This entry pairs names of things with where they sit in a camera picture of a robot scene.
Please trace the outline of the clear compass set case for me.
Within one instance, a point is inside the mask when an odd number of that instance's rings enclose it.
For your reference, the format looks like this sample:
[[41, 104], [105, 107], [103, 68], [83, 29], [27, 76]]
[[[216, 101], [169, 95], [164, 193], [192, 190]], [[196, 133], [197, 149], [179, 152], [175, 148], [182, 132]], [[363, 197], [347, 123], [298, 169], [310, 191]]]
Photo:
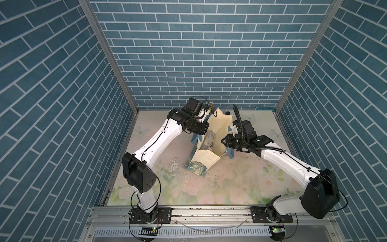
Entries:
[[201, 149], [202, 150], [212, 150], [214, 147], [216, 135], [210, 131], [204, 138], [202, 142]]

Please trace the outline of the cream canvas tote bag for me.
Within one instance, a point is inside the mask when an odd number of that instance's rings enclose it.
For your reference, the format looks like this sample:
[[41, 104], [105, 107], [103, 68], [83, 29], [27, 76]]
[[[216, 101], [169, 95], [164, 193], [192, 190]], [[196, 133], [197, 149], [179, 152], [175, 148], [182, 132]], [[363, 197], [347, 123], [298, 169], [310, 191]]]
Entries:
[[217, 109], [205, 121], [209, 124], [208, 130], [204, 135], [193, 136], [194, 148], [185, 165], [185, 169], [198, 176], [205, 176], [207, 170], [228, 153], [221, 140], [232, 133], [233, 115]]

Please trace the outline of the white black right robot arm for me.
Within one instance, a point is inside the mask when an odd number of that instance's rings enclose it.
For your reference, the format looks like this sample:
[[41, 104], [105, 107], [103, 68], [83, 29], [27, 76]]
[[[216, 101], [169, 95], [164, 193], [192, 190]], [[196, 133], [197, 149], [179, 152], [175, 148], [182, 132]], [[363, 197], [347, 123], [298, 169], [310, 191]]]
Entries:
[[298, 213], [323, 219], [328, 213], [336, 212], [334, 207], [341, 199], [348, 204], [333, 171], [309, 165], [289, 154], [271, 138], [258, 136], [251, 122], [242, 120], [237, 105], [233, 105], [233, 111], [236, 120], [233, 122], [232, 133], [222, 139], [222, 144], [237, 152], [253, 153], [271, 162], [291, 176], [304, 190], [303, 194], [286, 197], [278, 195], [273, 198], [266, 204], [268, 220], [277, 222], [282, 216]]

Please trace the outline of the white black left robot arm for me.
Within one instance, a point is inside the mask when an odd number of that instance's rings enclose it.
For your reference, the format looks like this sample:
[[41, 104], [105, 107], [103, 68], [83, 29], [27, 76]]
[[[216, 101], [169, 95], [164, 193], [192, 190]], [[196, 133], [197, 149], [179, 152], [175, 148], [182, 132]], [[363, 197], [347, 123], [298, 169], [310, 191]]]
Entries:
[[183, 108], [169, 111], [161, 128], [146, 144], [135, 153], [127, 152], [122, 157], [123, 176], [138, 198], [137, 205], [131, 204], [130, 222], [153, 223], [160, 218], [158, 200], [161, 192], [155, 197], [152, 191], [155, 183], [161, 183], [153, 171], [158, 157], [183, 132], [205, 135], [209, 127], [206, 118], [215, 111], [212, 102], [202, 103], [190, 97]]

